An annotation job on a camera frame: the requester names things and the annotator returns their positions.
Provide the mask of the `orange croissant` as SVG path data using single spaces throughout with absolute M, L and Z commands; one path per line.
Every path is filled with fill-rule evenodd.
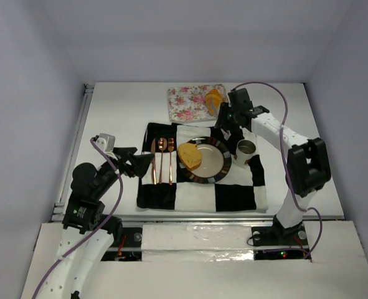
M 214 88 L 206 94 L 204 100 L 209 114 L 211 116 L 216 116 L 218 114 L 220 104 L 223 102 L 222 95 Z

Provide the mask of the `bread slice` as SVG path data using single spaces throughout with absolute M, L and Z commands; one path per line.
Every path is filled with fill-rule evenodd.
M 182 143 L 177 148 L 179 159 L 186 169 L 197 169 L 202 162 L 202 153 L 194 143 Z

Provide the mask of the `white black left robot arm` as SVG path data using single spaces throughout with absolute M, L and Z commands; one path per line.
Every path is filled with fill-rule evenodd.
M 38 283 L 33 298 L 83 298 L 107 249 L 122 236 L 122 221 L 112 212 L 104 214 L 101 198 L 118 183 L 123 191 L 123 176 L 143 178 L 154 160 L 153 154 L 137 155 L 137 149 L 93 147 L 105 163 L 96 168 L 79 164 L 72 173 L 71 190 L 62 235 L 54 263 Z

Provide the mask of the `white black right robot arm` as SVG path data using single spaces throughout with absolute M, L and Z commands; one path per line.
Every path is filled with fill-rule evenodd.
M 253 106 L 246 89 L 233 89 L 229 101 L 212 105 L 218 114 L 216 128 L 243 128 L 262 137 L 280 151 L 288 193 L 270 226 L 254 227 L 248 244 L 275 250 L 298 236 L 303 216 L 313 210 L 312 198 L 331 179 L 328 152 L 321 138 L 309 139 L 288 128 L 263 106 Z

